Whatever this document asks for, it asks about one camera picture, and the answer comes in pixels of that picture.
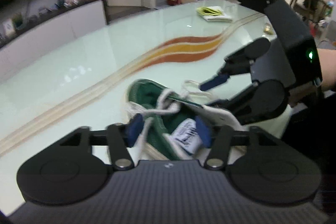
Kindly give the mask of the person's right hand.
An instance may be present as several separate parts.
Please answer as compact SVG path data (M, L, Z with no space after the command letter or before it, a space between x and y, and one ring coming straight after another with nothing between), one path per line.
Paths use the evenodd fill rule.
M336 83L336 51L318 49L318 56L322 72L322 90L331 90Z

